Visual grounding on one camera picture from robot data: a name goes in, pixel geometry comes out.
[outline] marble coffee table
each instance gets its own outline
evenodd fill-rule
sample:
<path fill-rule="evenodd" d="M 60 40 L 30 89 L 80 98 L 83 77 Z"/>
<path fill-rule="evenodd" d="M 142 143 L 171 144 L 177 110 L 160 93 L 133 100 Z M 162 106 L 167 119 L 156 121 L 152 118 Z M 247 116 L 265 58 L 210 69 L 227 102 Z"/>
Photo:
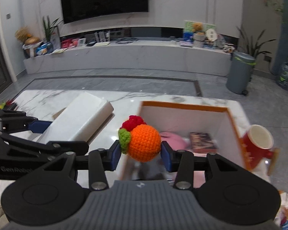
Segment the marble coffee table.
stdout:
<path fill-rule="evenodd" d="M 18 111 L 24 111 L 28 116 L 37 117 L 39 120 L 53 121 L 52 115 L 67 107 L 83 90 L 26 90 L 16 99 Z M 114 91 L 90 91 L 100 98 L 108 100 L 114 108 L 114 116 L 104 126 L 96 137 L 89 142 L 89 151 L 105 148 L 108 149 L 115 140 L 118 139 L 117 131 L 122 122 L 128 119 L 129 115 L 136 115 L 141 101 L 161 101 L 184 104 L 211 105 L 228 107 L 237 126 L 238 133 L 242 136 L 250 123 L 246 117 L 240 103 L 233 100 L 222 100 L 214 98 L 202 98 L 191 96 L 177 96 L 168 94 L 150 94 L 150 93 L 130 93 Z M 36 135 L 30 131 L 18 133 L 18 136 L 33 140 Z M 107 171 L 107 179 L 111 186 L 115 179 L 122 177 L 126 156 L 122 154 L 117 169 L 114 172 Z M 262 161 L 253 171 L 254 174 L 270 182 L 266 174 L 266 165 Z M 0 181 L 0 197 L 5 187 L 12 181 Z M 82 187 L 88 187 L 88 171 L 79 170 L 77 182 Z"/>

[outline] crocheted fruit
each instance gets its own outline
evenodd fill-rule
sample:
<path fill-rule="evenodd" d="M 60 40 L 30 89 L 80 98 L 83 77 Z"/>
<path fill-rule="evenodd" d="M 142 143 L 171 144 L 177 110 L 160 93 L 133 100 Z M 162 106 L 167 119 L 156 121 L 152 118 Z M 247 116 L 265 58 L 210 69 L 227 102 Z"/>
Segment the crocheted fruit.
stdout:
<path fill-rule="evenodd" d="M 122 153 L 128 153 L 133 159 L 142 163 L 152 160 L 161 149 L 159 132 L 146 125 L 139 116 L 130 116 L 129 120 L 123 123 L 118 131 L 118 138 Z"/>

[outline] cable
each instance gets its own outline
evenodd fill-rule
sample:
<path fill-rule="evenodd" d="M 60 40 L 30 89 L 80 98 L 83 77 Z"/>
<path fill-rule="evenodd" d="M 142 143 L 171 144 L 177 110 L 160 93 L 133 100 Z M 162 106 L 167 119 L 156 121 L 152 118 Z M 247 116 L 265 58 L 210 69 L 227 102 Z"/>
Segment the cable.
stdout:
<path fill-rule="evenodd" d="M 124 38 L 121 38 L 120 40 L 118 40 L 116 43 L 117 44 L 129 44 L 129 43 L 133 43 L 135 41 L 138 41 L 138 38 L 124 37 Z"/>

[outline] blue water bottle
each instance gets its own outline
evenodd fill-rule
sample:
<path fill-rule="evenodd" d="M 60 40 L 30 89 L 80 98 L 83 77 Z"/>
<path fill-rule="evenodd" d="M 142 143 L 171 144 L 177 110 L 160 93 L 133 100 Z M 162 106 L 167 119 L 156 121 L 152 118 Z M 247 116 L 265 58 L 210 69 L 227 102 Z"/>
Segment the blue water bottle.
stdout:
<path fill-rule="evenodd" d="M 283 89 L 288 89 L 288 60 L 284 62 L 279 75 L 277 76 L 276 83 Z"/>

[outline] framed picture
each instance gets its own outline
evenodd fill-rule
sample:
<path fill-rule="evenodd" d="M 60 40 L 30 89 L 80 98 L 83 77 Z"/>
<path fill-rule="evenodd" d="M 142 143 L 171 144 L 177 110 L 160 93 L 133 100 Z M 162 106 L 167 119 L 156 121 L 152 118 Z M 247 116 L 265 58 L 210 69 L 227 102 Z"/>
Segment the framed picture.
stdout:
<path fill-rule="evenodd" d="M 85 41 L 86 41 L 86 38 L 79 39 L 77 46 L 84 46 L 85 45 Z"/>
<path fill-rule="evenodd" d="M 54 27 L 50 42 L 52 43 L 54 50 L 61 48 L 60 32 L 58 26 Z"/>

